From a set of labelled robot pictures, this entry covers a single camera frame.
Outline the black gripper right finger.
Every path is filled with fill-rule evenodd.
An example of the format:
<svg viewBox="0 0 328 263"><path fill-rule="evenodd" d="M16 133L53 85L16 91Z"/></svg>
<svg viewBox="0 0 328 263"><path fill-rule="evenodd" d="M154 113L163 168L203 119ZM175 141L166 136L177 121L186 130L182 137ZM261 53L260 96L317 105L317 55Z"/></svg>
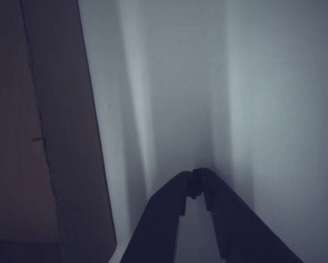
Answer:
<svg viewBox="0 0 328 263"><path fill-rule="evenodd" d="M226 262L301 262L222 178L208 168L193 171L211 213L220 257Z"/></svg>

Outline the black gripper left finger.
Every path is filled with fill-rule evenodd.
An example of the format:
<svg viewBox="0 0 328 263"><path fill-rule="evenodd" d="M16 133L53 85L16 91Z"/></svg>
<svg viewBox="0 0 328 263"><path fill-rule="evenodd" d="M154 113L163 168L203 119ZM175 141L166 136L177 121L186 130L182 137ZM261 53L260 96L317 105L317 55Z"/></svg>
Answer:
<svg viewBox="0 0 328 263"><path fill-rule="evenodd" d="M180 217L186 210L191 171L170 179L149 199L121 262L174 262Z"/></svg>

